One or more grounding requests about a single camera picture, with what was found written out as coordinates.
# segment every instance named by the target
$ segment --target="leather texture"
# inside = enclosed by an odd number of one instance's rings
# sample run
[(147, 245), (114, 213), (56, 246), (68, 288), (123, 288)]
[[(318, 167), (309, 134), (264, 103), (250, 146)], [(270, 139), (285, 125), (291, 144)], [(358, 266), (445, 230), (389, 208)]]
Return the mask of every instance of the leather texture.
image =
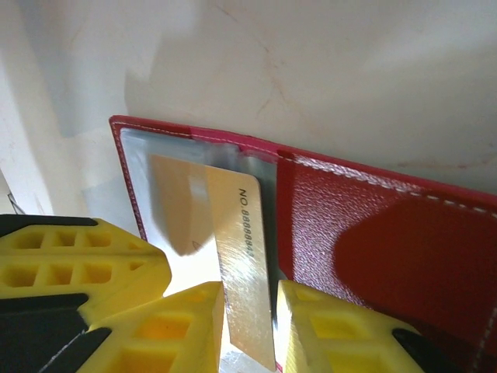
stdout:
[(468, 372), (497, 367), (497, 197), (240, 134), (113, 117), (130, 127), (237, 144), (277, 162), (286, 276), (411, 323)]

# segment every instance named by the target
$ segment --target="stitched edge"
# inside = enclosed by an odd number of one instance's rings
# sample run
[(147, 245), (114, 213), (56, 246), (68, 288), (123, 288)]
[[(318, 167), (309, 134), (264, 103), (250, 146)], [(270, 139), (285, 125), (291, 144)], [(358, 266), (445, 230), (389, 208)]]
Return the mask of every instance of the stitched edge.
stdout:
[[(119, 122), (114, 122), (114, 124), (121, 124), (121, 125), (126, 126), (128, 128), (129, 127), (142, 128), (142, 129), (144, 129), (144, 130), (146, 130), (148, 132), (152, 131), (152, 132), (158, 132), (158, 133), (161, 133), (161, 134), (170, 134), (170, 135), (173, 135), (175, 137), (204, 138), (204, 139), (207, 139), (207, 140), (215, 140), (215, 141), (221, 141), (223, 143), (244, 146), (246, 148), (255, 149), (255, 150), (258, 150), (260, 152), (263, 152), (263, 153), (275, 156), (277, 158), (284, 159), (284, 160), (286, 160), (288, 162), (292, 162), (292, 163), (295, 163), (295, 164), (298, 164), (298, 165), (301, 165), (301, 166), (304, 166), (304, 167), (308, 167), (308, 168), (311, 168), (311, 169), (316, 169), (316, 170), (322, 171), (324, 173), (333, 173), (333, 174), (335, 174), (337, 176), (344, 176), (344, 177), (346, 177), (348, 179), (354, 179), (354, 180), (357, 180), (357, 181), (363, 181), (363, 182), (371, 184), (371, 185), (378, 185), (379, 187), (383, 187), (384, 189), (396, 190), (399, 193), (408, 193), (408, 194), (410, 194), (413, 197), (423, 197), (423, 198), (429, 199), (429, 200), (437, 200), (437, 201), (440, 201), (443, 204), (446, 204), (448, 206), (454, 206), (454, 207), (458, 207), (458, 208), (461, 208), (461, 209), (468, 209), (468, 210), (472, 210), (472, 211), (478, 212), (480, 214), (489, 214), (494, 219), (497, 219), (497, 213), (492, 212), (491, 210), (487, 210), (485, 208), (481, 208), (481, 207), (468, 207), (465, 204), (458, 204), (457, 202), (454, 202), (453, 200), (445, 200), (445, 199), (442, 199), (440, 197), (429, 195), (429, 194), (428, 195), (422, 195), (420, 193), (412, 192), (410, 190), (406, 190), (406, 189), (400, 188), (398, 186), (390, 186), (390, 185), (387, 185), (385, 183), (381, 183), (379, 180), (368, 180), (368, 179), (365, 179), (365, 178), (361, 178), (358, 175), (351, 175), (351, 174), (347, 174), (347, 173), (338, 172), (337, 170), (334, 170), (334, 169), (323, 169), (322, 167), (319, 167), (319, 166), (308, 165), (308, 164), (305, 164), (303, 162), (299, 162), (299, 161), (297, 161), (295, 159), (290, 159), (290, 158), (287, 158), (287, 157), (283, 157), (282, 155), (279, 155), (279, 154), (277, 154), (275, 152), (271, 152), (270, 150), (267, 150), (267, 149), (264, 149), (264, 148), (260, 148), (260, 147), (254, 146), (254, 145), (242, 144), (241, 142), (238, 142), (238, 141), (225, 140), (223, 138), (215, 138), (215, 137), (211, 137), (211, 136), (205, 136), (205, 135), (202, 135), (202, 134), (195, 134), (195, 135), (182, 134), (182, 133), (179, 133), (179, 132), (173, 132), (173, 131), (163, 130), (161, 128), (150, 128), (150, 127), (142, 126), (140, 124), (129, 124), (129, 123), (120, 122), (120, 121)], [(122, 147), (122, 145), (120, 143), (120, 139), (119, 139), (118, 142), (119, 142), (118, 146), (120, 147), (120, 150), (123, 151), (123, 147)]]
[(492, 333), (496, 319), (497, 319), (497, 305), (495, 305), (492, 314), (488, 319), (487, 326), (485, 327), (485, 332), (483, 333), (483, 337), (480, 339), (480, 344), (478, 345), (478, 352), (474, 356), (473, 365), (471, 366), (470, 373), (475, 373), (476, 371), (478, 371), (478, 368), (480, 367), (481, 356), (483, 355), (485, 346), (488, 342), (488, 339), (490, 338), (490, 334)]
[[(325, 172), (325, 173), (333, 173), (333, 174), (335, 174), (337, 176), (344, 176), (346, 178), (354, 179), (354, 180), (357, 180), (357, 181), (363, 181), (363, 182), (369, 183), (371, 185), (378, 185), (379, 187), (383, 187), (385, 189), (396, 190), (399, 193), (408, 193), (408, 194), (410, 194), (413, 197), (424, 197), (425, 199), (428, 199), (428, 200), (439, 201), (439, 202), (442, 202), (443, 204), (445, 204), (447, 206), (458, 207), (460, 209), (466, 209), (466, 210), (469, 210), (469, 211), (475, 211), (475, 212), (480, 213), (480, 214), (489, 214), (489, 216), (493, 217), (494, 219), (497, 219), (497, 213), (492, 212), (492, 211), (487, 210), (487, 209), (484, 209), (484, 208), (481, 208), (481, 207), (468, 207), (465, 204), (458, 204), (457, 202), (454, 202), (453, 200), (445, 200), (445, 199), (442, 199), (440, 197), (432, 196), (432, 195), (422, 195), (422, 194), (417, 193), (417, 192), (412, 192), (412, 191), (409, 191), (409, 190), (406, 190), (406, 189), (402, 189), (402, 188), (399, 188), (399, 187), (390, 186), (390, 185), (381, 183), (379, 181), (365, 180), (365, 179), (360, 178), (358, 175), (350, 175), (350, 174), (345, 174), (345, 173), (337, 172), (336, 170), (333, 170), (333, 169), (323, 169), (322, 167), (308, 165), (308, 164), (305, 164), (303, 162), (298, 162), (298, 161), (296, 161), (294, 159), (289, 159), (287, 157), (283, 157), (282, 155), (279, 155), (279, 154), (277, 154), (275, 152), (271, 152), (270, 150), (267, 150), (267, 149), (264, 149), (264, 148), (259, 148), (259, 147), (254, 146), (254, 145), (242, 144), (242, 143), (237, 142), (237, 141), (230, 141), (230, 140), (226, 140), (226, 139), (223, 139), (223, 138), (215, 138), (215, 137), (204, 136), (204, 135), (200, 135), (200, 134), (195, 134), (195, 135), (182, 134), (180, 132), (173, 132), (173, 131), (163, 130), (161, 128), (145, 127), (145, 126), (142, 126), (140, 124), (129, 124), (129, 123), (120, 122), (120, 121), (114, 122), (114, 124), (120, 124), (122, 126), (125, 126), (126, 128), (142, 128), (142, 129), (144, 129), (145, 131), (148, 131), (148, 132), (157, 132), (157, 133), (161, 133), (161, 134), (170, 134), (170, 135), (175, 136), (175, 137), (204, 138), (204, 139), (207, 139), (207, 140), (215, 140), (215, 141), (221, 141), (223, 143), (244, 146), (246, 148), (255, 149), (255, 150), (258, 150), (260, 152), (263, 152), (263, 153), (266, 153), (266, 154), (269, 154), (269, 155), (272, 155), (272, 156), (276, 156), (277, 158), (280, 158), (280, 159), (283, 159), (283, 160), (286, 160), (288, 162), (292, 162), (292, 163), (295, 163), (295, 164), (298, 164), (298, 165), (301, 165), (301, 166), (304, 166), (304, 167), (308, 167), (308, 168), (311, 168), (311, 169), (316, 169), (316, 170), (319, 170), (319, 171), (322, 171), (322, 172)], [(114, 138), (116, 139), (115, 142), (116, 142), (116, 146), (118, 147), (119, 155), (122, 155), (124, 157), (124, 163), (122, 165), (123, 169), (125, 171), (125, 173), (124, 173), (124, 180), (126, 181), (126, 184), (128, 186), (128, 190), (131, 191), (131, 193), (129, 193), (129, 194), (130, 194), (131, 205), (133, 207), (133, 210), (134, 210), (135, 214), (138, 216), (138, 218), (140, 219), (141, 227), (138, 227), (138, 228), (140, 229), (140, 234), (142, 235), (142, 237), (144, 237), (146, 239), (147, 236), (146, 236), (145, 231), (144, 231), (143, 221), (141, 220), (141, 214), (140, 214), (140, 211), (138, 209), (138, 204), (137, 204), (136, 197), (134, 195), (133, 186), (131, 185), (131, 180), (130, 180), (130, 176), (129, 176), (130, 175), (129, 174), (129, 169), (127, 168), (127, 162), (126, 162), (126, 157), (124, 155), (123, 145), (121, 143), (120, 136), (119, 136), (119, 133), (118, 133), (119, 131), (115, 127), (112, 127), (112, 132), (114, 134)], [(473, 360), (473, 364), (472, 364), (472, 368), (471, 368), (471, 373), (475, 373), (476, 371), (478, 371), (479, 364), (480, 364), (480, 361), (481, 361), (481, 356), (483, 354), (483, 351), (485, 350), (485, 345), (486, 345), (486, 343), (488, 341), (488, 338), (490, 337), (490, 333), (492, 331), (492, 328), (493, 328), (493, 325), (494, 325), (496, 319), (497, 319), (497, 305), (495, 305), (494, 309), (492, 310), (492, 314), (490, 315), (490, 318), (488, 319), (488, 323), (487, 323), (485, 332), (484, 332), (484, 334), (483, 334), (483, 336), (480, 339), (480, 342), (478, 344), (478, 351), (476, 353), (475, 359)]]

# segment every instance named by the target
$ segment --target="white surface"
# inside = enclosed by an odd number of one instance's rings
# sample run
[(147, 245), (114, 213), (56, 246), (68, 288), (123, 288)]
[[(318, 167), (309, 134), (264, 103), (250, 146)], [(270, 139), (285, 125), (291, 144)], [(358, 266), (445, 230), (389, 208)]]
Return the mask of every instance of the white surface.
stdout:
[(0, 172), (0, 214), (15, 214), (14, 207), (10, 203), (9, 193), (9, 186)]
[[(124, 130), (122, 139), (147, 240), (164, 251), (171, 266), (172, 280), (164, 295), (175, 294), (208, 281), (220, 281), (221, 270), (214, 236), (205, 242), (198, 242), (200, 247), (192, 253), (193, 255), (181, 255), (172, 247), (166, 228), (167, 218), (162, 213), (158, 187), (149, 159), (151, 155), (176, 155), (178, 159), (203, 164), (214, 158), (207, 156), (207, 153), (212, 155), (213, 152), (209, 152), (208, 146), (197, 144), (194, 140), (161, 138), (156, 134), (143, 134), (135, 130)], [(231, 155), (232, 158), (237, 155), (231, 146), (226, 148), (225, 154)], [(208, 204), (207, 185), (204, 180), (194, 180), (192, 183), (196, 187), (195, 198), (205, 200)]]
[(115, 113), (497, 193), (492, 0), (3, 0), (0, 38), (0, 166), (28, 213), (136, 232)]

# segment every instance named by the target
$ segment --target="gold card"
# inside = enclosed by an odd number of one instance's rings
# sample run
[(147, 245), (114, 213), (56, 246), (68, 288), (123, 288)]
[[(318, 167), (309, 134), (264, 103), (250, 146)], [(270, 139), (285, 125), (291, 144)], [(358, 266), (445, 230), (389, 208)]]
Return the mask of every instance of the gold card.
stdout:
[(205, 166), (151, 155), (152, 213), (169, 246), (162, 246), (172, 280), (165, 295), (220, 281)]
[[(251, 175), (160, 155), (151, 156), (151, 168), (173, 248), (166, 251), (170, 287), (176, 292), (183, 284), (221, 276), (231, 344), (274, 371), (259, 182)], [(217, 252), (205, 244), (212, 236)]]
[(276, 369), (259, 182), (205, 168), (231, 343)]

